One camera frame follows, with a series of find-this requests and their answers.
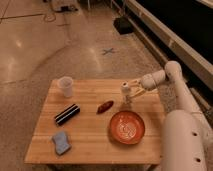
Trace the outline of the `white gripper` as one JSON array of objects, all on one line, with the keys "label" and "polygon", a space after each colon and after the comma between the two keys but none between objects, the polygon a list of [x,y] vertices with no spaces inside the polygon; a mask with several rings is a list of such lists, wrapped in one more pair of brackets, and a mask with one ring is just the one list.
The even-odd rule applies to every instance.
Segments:
[{"label": "white gripper", "polygon": [[159,70],[154,73],[146,74],[141,79],[133,79],[129,81],[130,86],[142,86],[144,89],[132,89],[130,91],[130,97],[136,98],[143,95],[146,90],[152,91],[158,85],[162,84],[166,79],[166,74],[164,70]]}]

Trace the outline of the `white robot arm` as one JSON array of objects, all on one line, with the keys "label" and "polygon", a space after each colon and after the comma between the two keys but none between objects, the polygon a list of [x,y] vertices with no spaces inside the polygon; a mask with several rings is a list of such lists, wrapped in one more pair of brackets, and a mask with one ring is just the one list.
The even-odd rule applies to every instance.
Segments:
[{"label": "white robot arm", "polygon": [[202,111],[184,82],[178,62],[168,61],[162,70],[129,81],[131,88],[139,88],[131,98],[156,89],[166,79],[174,86],[177,108],[163,123],[162,171],[207,171],[205,146],[213,131],[195,117]]}]

